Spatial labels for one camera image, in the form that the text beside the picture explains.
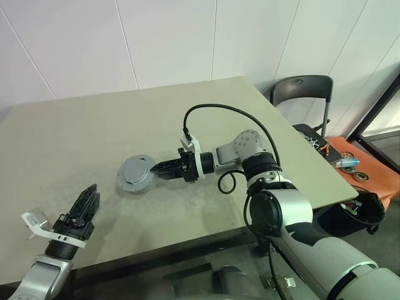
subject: orange table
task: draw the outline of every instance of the orange table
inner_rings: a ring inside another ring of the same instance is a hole
[[[356,166],[356,170],[366,173],[369,176],[369,180],[358,182],[351,174],[337,169],[339,174],[352,186],[359,186],[369,192],[376,193],[385,209],[387,209],[392,199],[400,194],[400,175],[374,157],[350,144],[343,137],[328,137],[326,140],[340,153],[352,153],[360,161],[359,165]]]

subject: cable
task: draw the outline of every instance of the cable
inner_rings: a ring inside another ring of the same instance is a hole
[[[275,270],[274,270],[274,265],[273,265],[273,258],[272,258],[272,249],[273,249],[273,244],[270,241],[269,242],[269,249],[268,249],[268,261],[269,261],[269,268],[271,270],[271,274],[272,274],[272,280],[274,281],[275,287],[276,287],[276,291],[279,294],[279,297],[282,300],[286,300],[286,296],[282,291],[281,286],[279,285],[278,280],[276,279],[276,275],[275,275]]]
[[[243,171],[240,171],[240,170],[230,170],[230,171],[227,171],[227,172],[225,172],[224,174],[222,174],[221,177],[219,177],[219,179],[218,179],[218,189],[219,189],[219,191],[220,191],[221,193],[223,193],[223,194],[225,194],[225,195],[231,194],[231,193],[236,189],[236,178],[235,178],[235,176],[233,176],[232,173],[239,173],[239,174],[245,175],[244,172],[243,172]],[[226,175],[228,175],[228,174],[230,174],[230,175],[232,176],[233,187],[232,187],[232,189],[230,189],[229,191],[224,191],[224,190],[222,189],[222,187],[221,187],[221,181],[222,181],[223,178],[224,178]]]
[[[274,270],[274,265],[273,265],[273,258],[272,258],[272,242],[271,242],[271,238],[268,236],[263,235],[262,233],[258,232],[257,230],[255,230],[248,221],[248,217],[247,217],[247,210],[248,210],[248,204],[249,204],[249,200],[250,200],[250,195],[247,195],[246,197],[246,201],[244,202],[244,207],[243,207],[243,219],[244,219],[244,223],[246,224],[246,227],[257,237],[259,238],[263,238],[265,239],[268,243],[269,243],[269,247],[268,247],[268,260],[269,260],[269,268],[271,270],[271,275],[272,275],[272,280],[274,281],[274,284],[276,286],[276,291],[279,294],[279,297],[282,300],[286,300],[286,297],[282,291],[281,286],[278,283],[278,280],[276,279],[276,274],[275,274],[275,270]]]
[[[188,139],[189,141],[191,140],[190,137],[190,133],[189,133],[189,129],[188,127],[186,127],[186,122],[188,120],[188,116],[189,114],[194,111],[197,108],[223,108],[223,109],[227,109],[229,111],[235,111],[239,114],[242,114],[243,116],[248,117],[249,119],[251,119],[253,122],[255,122],[261,129],[262,131],[266,134],[269,142],[271,143],[271,147],[272,150],[274,151],[274,156],[275,156],[275,160],[276,160],[276,164],[280,167],[281,166],[281,160],[279,158],[279,154],[278,154],[278,150],[276,149],[274,140],[272,139],[271,135],[269,134],[268,130],[264,127],[264,125],[258,121],[255,117],[253,117],[252,115],[250,115],[249,113],[242,111],[238,108],[232,107],[232,106],[228,106],[228,105],[223,105],[223,104],[213,104],[213,103],[208,103],[208,104],[199,104],[199,105],[195,105],[191,108],[189,108],[189,110],[186,112],[184,118],[183,118],[183,133],[186,136],[186,139]]]

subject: black bag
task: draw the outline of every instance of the black bag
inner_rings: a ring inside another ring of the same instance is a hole
[[[367,229],[369,234],[374,234],[385,218],[385,208],[378,195],[374,192],[358,191],[355,199],[362,203],[357,210],[357,215],[351,214],[338,203],[318,218],[320,226],[330,235],[342,237]]]

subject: gray table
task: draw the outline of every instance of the gray table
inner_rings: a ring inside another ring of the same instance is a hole
[[[218,191],[213,174],[196,184],[158,181],[140,195],[116,187],[116,173],[132,155],[156,162],[178,157],[184,113],[199,103],[228,104],[257,117],[275,140],[284,172],[313,208],[357,195],[241,77],[14,106],[0,124],[0,284],[20,280],[47,244],[40,237],[26,240],[30,232],[20,214],[39,207],[54,222],[92,183],[101,206],[77,267],[243,226],[246,182],[240,177],[231,195]],[[188,126],[203,151],[243,129],[261,133],[250,120],[222,109],[193,112]]]

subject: round lid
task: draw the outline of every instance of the round lid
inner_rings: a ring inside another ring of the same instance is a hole
[[[150,169],[156,163],[147,155],[135,155],[128,158],[117,173],[117,183],[127,192],[137,192],[148,187],[154,173]]]

